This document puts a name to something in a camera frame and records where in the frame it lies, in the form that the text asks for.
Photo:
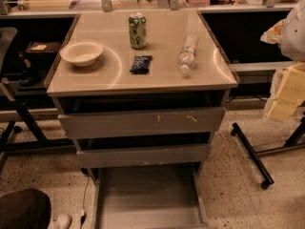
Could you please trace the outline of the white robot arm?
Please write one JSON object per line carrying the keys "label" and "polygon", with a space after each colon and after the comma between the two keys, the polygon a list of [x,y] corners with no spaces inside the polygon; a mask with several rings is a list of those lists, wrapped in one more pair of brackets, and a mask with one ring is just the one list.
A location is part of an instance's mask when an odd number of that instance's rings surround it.
{"label": "white robot arm", "polygon": [[305,101],[305,0],[300,0],[287,17],[265,31],[260,40],[278,44],[281,53],[293,64],[286,68],[281,80],[273,81],[275,94],[267,117],[284,121]]}

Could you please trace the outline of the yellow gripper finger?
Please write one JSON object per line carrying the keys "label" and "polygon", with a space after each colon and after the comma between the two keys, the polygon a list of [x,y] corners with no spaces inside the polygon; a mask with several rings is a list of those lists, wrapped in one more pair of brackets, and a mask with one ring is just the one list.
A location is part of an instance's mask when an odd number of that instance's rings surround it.
{"label": "yellow gripper finger", "polygon": [[260,40],[268,44],[279,44],[281,42],[283,24],[284,19],[275,23],[261,35]]}
{"label": "yellow gripper finger", "polygon": [[274,121],[287,120],[304,101],[305,63],[298,62],[284,71],[267,117]]}

